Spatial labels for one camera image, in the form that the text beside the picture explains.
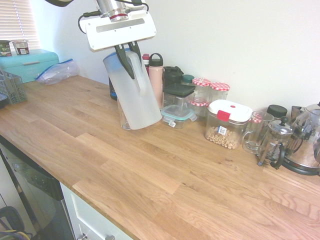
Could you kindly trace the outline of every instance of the electric kettle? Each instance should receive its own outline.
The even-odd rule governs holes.
[[[282,165],[303,175],[320,175],[320,103],[307,106],[292,123]]]

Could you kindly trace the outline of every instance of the plastic zip bag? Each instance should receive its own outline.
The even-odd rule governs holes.
[[[79,74],[79,67],[75,61],[71,58],[67,61],[63,61],[48,67],[39,76],[34,79],[45,85],[56,84],[63,79],[67,79]]]

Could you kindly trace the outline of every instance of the wire basket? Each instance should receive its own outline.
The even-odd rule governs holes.
[[[27,100],[20,76],[0,70],[0,93],[8,97],[10,104]]]

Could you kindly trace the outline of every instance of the dishwasher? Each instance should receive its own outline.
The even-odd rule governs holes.
[[[59,181],[2,136],[0,143],[3,161],[37,232],[35,240],[74,240]]]

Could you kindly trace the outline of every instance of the window blinds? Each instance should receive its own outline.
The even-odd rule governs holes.
[[[30,0],[0,0],[0,40],[18,39],[28,40],[29,49],[41,48]]]

